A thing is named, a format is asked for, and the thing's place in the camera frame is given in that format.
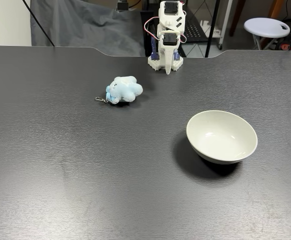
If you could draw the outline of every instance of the bowl rim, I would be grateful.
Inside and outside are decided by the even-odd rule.
[[[230,114],[230,115],[233,115],[241,120],[243,120],[246,124],[248,124],[248,126],[252,129],[253,133],[254,133],[254,136],[255,136],[255,146],[253,148],[253,150],[245,157],[241,157],[241,158],[236,158],[236,159],[231,159],[231,160],[226,160],[226,159],[221,159],[221,158],[217,158],[217,157],[213,157],[209,154],[206,154],[204,151],[202,150],[199,150],[190,140],[189,136],[188,136],[188,130],[189,130],[189,123],[191,122],[191,120],[196,117],[197,115],[200,115],[200,114],[203,114],[203,113],[207,113],[207,112],[223,112],[223,113],[226,113],[226,114]],[[214,160],[218,160],[218,161],[223,161],[223,162],[239,162],[240,160],[242,159],[245,159],[249,156],[251,156],[255,150],[257,149],[257,146],[258,146],[258,136],[257,136],[257,133],[256,131],[254,130],[254,128],[250,125],[250,123],[248,123],[246,120],[244,120],[242,117],[238,116],[238,115],[235,115],[231,112],[228,112],[228,111],[222,111],[222,110],[207,110],[207,111],[201,111],[197,114],[195,114],[193,117],[190,118],[190,120],[187,122],[187,125],[186,125],[186,137],[187,139],[189,140],[190,144],[192,145],[192,147],[194,147],[197,151],[199,151],[200,153],[202,153],[203,155],[207,156],[208,158],[211,158],[211,159],[214,159]]]

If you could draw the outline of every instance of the light blue plush toy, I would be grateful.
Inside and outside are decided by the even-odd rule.
[[[143,88],[134,76],[118,76],[106,87],[106,100],[112,104],[133,102],[142,94]]]

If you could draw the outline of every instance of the white stool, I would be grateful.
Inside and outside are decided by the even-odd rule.
[[[244,23],[244,29],[253,35],[254,43],[259,50],[262,50],[259,37],[272,39],[263,49],[266,50],[275,40],[283,38],[290,33],[290,27],[284,22],[265,17],[251,18],[247,20]]]

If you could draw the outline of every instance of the round stool seat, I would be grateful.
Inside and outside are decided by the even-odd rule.
[[[251,18],[244,23],[244,29],[249,33],[264,38],[283,38],[290,33],[290,27],[282,21],[272,18]]]

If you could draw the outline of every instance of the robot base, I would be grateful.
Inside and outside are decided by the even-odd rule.
[[[147,64],[149,64],[156,71],[166,67],[165,65],[160,65],[160,60],[152,60],[151,56],[148,57]],[[171,69],[173,71],[177,71],[182,64],[184,64],[184,59],[180,56],[180,60],[173,60]]]

